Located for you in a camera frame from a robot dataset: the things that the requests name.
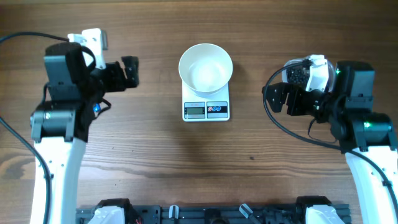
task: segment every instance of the wire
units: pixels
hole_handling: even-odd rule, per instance
[[[336,139],[336,138],[335,138],[334,141],[322,141],[321,139],[313,138],[313,137],[311,136],[310,131],[311,131],[312,125],[314,124],[314,122],[315,122],[316,120],[317,120],[316,118],[312,119],[312,121],[310,122],[310,125],[308,126],[308,136],[310,137],[310,139],[312,139],[312,140],[317,140],[317,141],[324,142],[324,143],[329,143],[329,144],[336,143],[336,142],[337,142],[337,139]]]
[[[104,113],[105,111],[111,109],[111,107],[112,107],[112,104],[111,104],[108,100],[105,100],[104,98],[101,100],[101,103],[106,104],[107,107],[101,109],[101,110],[98,112],[97,117],[95,117],[94,119],[97,119],[97,118],[100,116],[101,113]]]
[[[350,153],[350,154],[352,154],[352,155],[355,155],[355,156],[357,156],[357,157],[359,157],[359,158],[365,160],[367,163],[369,163],[369,165],[371,165],[374,169],[376,169],[376,171],[380,174],[381,178],[383,179],[383,183],[382,183],[382,184],[385,185],[385,186],[387,187],[387,189],[388,189],[388,191],[389,191],[389,193],[390,193],[391,200],[392,200],[392,204],[394,205],[394,210],[395,210],[395,213],[396,213],[396,219],[397,219],[397,221],[398,221],[398,201],[397,201],[397,197],[396,197],[396,195],[395,195],[395,193],[394,193],[394,190],[392,189],[392,184],[391,184],[392,182],[388,179],[388,177],[385,175],[385,173],[380,169],[380,167],[379,167],[377,164],[375,164],[375,163],[374,163],[372,160],[370,160],[368,157],[366,157],[366,156],[364,156],[364,155],[362,155],[362,154],[360,154],[360,153],[358,153],[358,152],[356,152],[356,151],[344,150],[344,149],[340,148],[339,146],[335,146],[335,145],[332,145],[332,144],[327,144],[327,143],[324,143],[324,142],[314,141],[314,140],[312,140],[312,139],[305,138],[305,137],[303,137],[303,136],[299,136],[298,134],[295,134],[294,132],[288,130],[288,129],[285,128],[283,125],[281,125],[281,124],[273,117],[273,115],[272,115],[271,112],[269,111],[269,108],[268,108],[268,106],[267,106],[267,98],[266,98],[266,95],[267,95],[268,86],[271,84],[271,82],[273,81],[273,79],[274,79],[280,72],[282,72],[283,70],[286,70],[286,69],[292,68],[292,67],[296,67],[296,66],[306,66],[306,65],[308,65],[308,63],[310,63],[308,60],[307,60],[307,61],[304,60],[303,62],[293,63],[293,64],[290,64],[290,65],[286,65],[285,67],[279,69],[279,70],[276,71],[274,74],[272,74],[271,77],[268,79],[266,85],[262,88],[262,102],[263,102],[263,104],[264,104],[264,109],[266,110],[266,113],[267,113],[269,119],[270,119],[278,128],[280,128],[281,130],[283,130],[285,133],[287,133],[287,134],[289,134],[289,135],[291,135],[291,136],[293,136],[293,137],[295,137],[295,138],[297,138],[297,139],[299,139],[299,140],[302,140],[302,141],[305,141],[305,142],[307,142],[307,143],[311,143],[311,144],[314,144],[314,145],[317,145],[317,146],[323,146],[323,147],[328,147],[328,148],[330,148],[330,149],[339,150],[339,151],[341,151],[341,153],[343,153],[343,154],[344,154],[344,153]]]
[[[88,71],[92,72],[95,69],[95,65],[96,65],[94,53],[88,47],[85,47],[85,46],[81,46],[81,51],[84,53],[87,53],[88,55],[90,55],[93,58],[92,63],[87,66]]]
[[[57,36],[54,36],[54,35],[43,34],[43,33],[40,33],[40,32],[16,32],[14,34],[10,34],[10,35],[7,35],[5,37],[1,37],[0,38],[0,44],[2,42],[4,42],[5,40],[11,39],[13,37],[22,36],[22,35],[35,35],[35,36],[39,36],[39,37],[47,37],[47,38],[51,38],[51,39],[55,39],[55,40],[61,40],[61,41],[69,42],[68,38],[57,37]]]
[[[336,99],[335,103],[333,104],[333,116],[334,116],[334,118],[336,120],[338,118],[337,106],[340,103],[340,101],[346,96],[347,95],[345,95],[345,94],[341,94],[340,96],[338,96],[338,98]]]
[[[49,82],[46,83],[46,84],[43,86],[43,98],[42,98],[42,101],[40,102],[41,105],[43,105],[44,102],[45,102],[45,97],[47,96],[47,88],[48,88],[48,87],[49,87]]]
[[[45,210],[44,210],[44,219],[43,223],[47,224],[49,222],[49,215],[50,215],[50,203],[51,203],[51,176],[50,176],[50,169],[45,163],[43,157],[36,151],[34,147],[32,147],[21,135],[19,135],[12,127],[10,127],[2,117],[0,117],[0,123],[11,133],[13,134],[18,140],[23,143],[31,153],[37,158],[40,162],[43,171],[44,171],[44,179],[45,179]]]
[[[69,42],[68,38],[63,38],[63,37],[57,37],[55,35],[50,35],[50,34],[44,34],[40,32],[16,32],[14,34],[7,35],[5,37],[0,38],[0,44],[3,43],[4,41],[11,39],[13,37],[18,37],[18,36],[23,36],[23,35],[34,35],[34,36],[39,36],[39,37],[47,37],[55,40],[61,40],[65,42]],[[45,97],[47,94],[47,87],[48,83],[46,83],[43,87],[43,98],[41,103],[43,104],[45,102]],[[50,207],[51,207],[51,176],[50,176],[50,169],[43,159],[43,157],[35,150],[34,147],[32,147],[21,135],[19,135],[16,131],[14,131],[6,122],[0,117],[0,123],[6,127],[6,129],[11,132],[18,140],[20,140],[32,153],[33,155],[37,158],[37,160],[40,162],[40,165],[43,168],[44,172],[44,179],[45,179],[45,209],[44,209],[44,218],[43,218],[43,224],[48,224],[49,223],[49,216],[50,216]]]

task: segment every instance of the wood grain surface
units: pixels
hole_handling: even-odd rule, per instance
[[[325,195],[349,203],[354,223],[361,223],[344,156],[279,130],[266,116],[261,88],[293,58],[363,60],[376,70],[374,110],[397,124],[397,12],[397,1],[0,5],[0,36],[21,30],[66,36],[100,27],[108,33],[107,62],[124,55],[140,59],[140,86],[106,94],[113,108],[91,125],[79,207],[119,197],[136,205],[238,205]],[[181,119],[178,60],[204,42],[233,59],[228,122]],[[18,37],[0,46],[0,115],[29,140],[29,116],[47,81],[44,50],[54,43]],[[276,117],[307,134],[311,118]],[[312,133],[331,139],[328,125],[316,125]],[[29,222],[34,172],[33,155],[0,128],[0,223]]]

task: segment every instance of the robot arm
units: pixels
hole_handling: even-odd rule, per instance
[[[138,86],[138,59],[122,57],[126,76],[118,62],[105,63],[102,50],[106,35],[100,29],[68,35],[70,42],[45,51],[46,87],[51,100],[43,101],[30,118],[35,148],[46,161],[51,176],[49,223],[74,223],[81,160],[88,141],[94,108],[107,102],[107,92]],[[36,160],[34,201],[30,223],[42,223],[46,182],[42,164]]]
[[[291,116],[311,115],[318,123],[330,123],[331,133],[339,140],[340,150],[346,154],[353,173],[364,223],[397,223],[396,134],[387,115],[372,112],[374,70],[367,63],[338,62],[333,82],[318,79],[316,85],[312,85],[308,71],[314,65],[320,69],[319,63],[314,63],[319,58],[303,60],[307,61],[304,65],[286,70],[284,83],[265,86],[264,99],[273,112],[280,112],[287,102],[287,114]],[[327,83],[334,83],[330,93]],[[320,214],[322,212],[313,212],[307,216],[307,223]]]

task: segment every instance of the white ceramic bowl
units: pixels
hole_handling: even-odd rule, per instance
[[[214,44],[198,44],[181,56],[178,71],[184,84],[197,95],[210,95],[225,86],[232,76],[231,57]]]

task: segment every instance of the digital kitchen scale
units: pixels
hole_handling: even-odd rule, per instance
[[[216,93],[198,96],[182,83],[182,119],[186,122],[229,120],[228,84]]]

